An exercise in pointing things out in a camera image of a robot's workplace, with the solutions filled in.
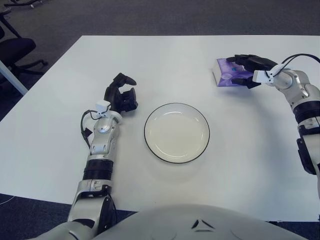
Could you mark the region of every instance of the purple box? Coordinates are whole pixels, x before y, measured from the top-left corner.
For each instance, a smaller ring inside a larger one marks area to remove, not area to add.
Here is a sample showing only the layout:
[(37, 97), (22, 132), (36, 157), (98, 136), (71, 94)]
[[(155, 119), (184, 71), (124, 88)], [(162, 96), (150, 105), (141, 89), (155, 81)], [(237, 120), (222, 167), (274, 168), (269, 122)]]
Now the purple box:
[(252, 72), (245, 70), (242, 65), (227, 61), (226, 58), (219, 58), (213, 67), (213, 74), (218, 87), (236, 87), (232, 79), (248, 79), (253, 76)]

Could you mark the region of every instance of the white table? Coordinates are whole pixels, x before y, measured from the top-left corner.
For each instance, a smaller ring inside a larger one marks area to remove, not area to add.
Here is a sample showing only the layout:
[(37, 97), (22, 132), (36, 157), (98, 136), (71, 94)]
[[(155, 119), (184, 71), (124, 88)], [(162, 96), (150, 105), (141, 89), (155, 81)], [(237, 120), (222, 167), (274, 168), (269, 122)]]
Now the white table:
[[(161, 205), (215, 205), (271, 221), (317, 221), (316, 177), (297, 152), (294, 115), (266, 85), (218, 88), (216, 58), (256, 54), (281, 62), (320, 55), (319, 36), (82, 36), (0, 122), (0, 193), (71, 204), (88, 148), (80, 119), (122, 72), (137, 81), (135, 112), (123, 114), (112, 196), (122, 210)], [(319, 86), (320, 66), (290, 65)], [(158, 106), (197, 108), (211, 136), (196, 160), (156, 158), (144, 124)]]

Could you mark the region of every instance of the cable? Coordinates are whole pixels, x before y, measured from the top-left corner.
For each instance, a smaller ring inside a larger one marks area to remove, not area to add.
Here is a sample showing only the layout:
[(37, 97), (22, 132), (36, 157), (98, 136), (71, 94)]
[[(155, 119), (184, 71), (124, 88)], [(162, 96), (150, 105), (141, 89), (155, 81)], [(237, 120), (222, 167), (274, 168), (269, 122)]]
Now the cable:
[(83, 122), (84, 122), (85, 116), (86, 116), (88, 113), (90, 113), (90, 111), (91, 111), (91, 110), (87, 110), (87, 111), (85, 111), (85, 112), (82, 114), (81, 122), (80, 122), (81, 135), (82, 135), (85, 143), (88, 145), (89, 148), (90, 148), (90, 144), (89, 144), (88, 138), (87, 138), (86, 135), (85, 135), (85, 130), (84, 130)]
[(320, 58), (318, 58), (318, 57), (315, 56), (315, 55), (307, 54), (307, 53), (298, 53), (298, 54), (295, 54), (295, 55), (292, 55), (292, 56), (288, 56), (285, 60), (282, 61), (282, 64), (284, 64), (287, 60), (289, 60), (289, 59), (291, 59), (291, 58), (296, 58), (296, 57), (299, 57), (299, 56), (310, 57), (310, 58), (316, 60), (318, 63), (320, 63)]
[(12, 199), (14, 199), (15, 197), (16, 197), (16, 196), (11, 197), (9, 200), (0, 203), (0, 205), (6, 204), (6, 203), (10, 202), (10, 201), (11, 201)]
[(284, 64), (286, 61), (289, 61), (280, 69), (280, 71), (278, 71), (275, 75), (273, 75), (273, 77), (277, 76), (283, 69), (285, 69), (285, 67), (295, 58), (299, 57), (299, 56), (306, 56), (306, 57), (310, 57), (314, 60), (316, 60), (318, 63), (320, 63), (320, 58), (312, 55), (312, 54), (307, 54), (307, 53), (298, 53), (292, 56), (287, 57), (285, 60), (282, 61), (282, 64)]

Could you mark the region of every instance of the gray carpet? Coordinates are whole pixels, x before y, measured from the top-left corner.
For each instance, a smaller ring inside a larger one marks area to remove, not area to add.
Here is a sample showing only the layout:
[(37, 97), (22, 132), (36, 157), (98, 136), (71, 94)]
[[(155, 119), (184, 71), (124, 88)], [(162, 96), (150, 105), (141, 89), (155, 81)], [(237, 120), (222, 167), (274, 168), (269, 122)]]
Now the gray carpet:
[[(0, 6), (6, 2), (0, 0)], [(82, 35), (320, 35), (320, 0), (43, 0), (35, 9), (13, 7), (6, 18), (37, 44), (20, 64), (45, 59), (46, 70)], [(19, 79), (31, 88), (39, 77), (22, 74)], [(21, 98), (4, 79), (1, 86), (0, 120)], [(9, 198), (0, 194), (0, 203)], [(64, 222), (69, 209), (67, 204), (16, 197), (0, 205), (0, 239), (42, 234)], [(128, 214), (118, 211), (118, 218)], [(277, 224), (320, 239), (318, 222)]]

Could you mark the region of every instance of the office chair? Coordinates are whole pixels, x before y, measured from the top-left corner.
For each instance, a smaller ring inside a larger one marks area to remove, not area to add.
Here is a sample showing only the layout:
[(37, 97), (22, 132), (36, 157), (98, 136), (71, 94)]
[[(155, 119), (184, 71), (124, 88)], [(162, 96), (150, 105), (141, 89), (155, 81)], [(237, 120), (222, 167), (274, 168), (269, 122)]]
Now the office chair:
[[(17, 61), (32, 52), (32, 50), (36, 48), (36, 44), (30, 38), (21, 37), (18, 32), (7, 22), (7, 20), (5, 20), (4, 16), (10, 12), (10, 9), (1, 12), (0, 22), (2, 22), (16, 37), (0, 42), (0, 60), (6, 67), (11, 68), (11, 72), (16, 77), (18, 77), (20, 73), (43, 75), (44, 72), (29, 70), (29, 68), (38, 64), (42, 64), (43, 66), (48, 65), (48, 63), (42, 59), (22, 66), (17, 66), (15, 64)], [(5, 32), (0, 27), (0, 39), (2, 39), (4, 36)]]
[(20, 7), (20, 6), (30, 6), (32, 9), (35, 8), (34, 4), (35, 2), (43, 3), (42, 0), (29, 0), (27, 2), (19, 3), (20, 0), (10, 0), (12, 3), (5, 3), (5, 7)]

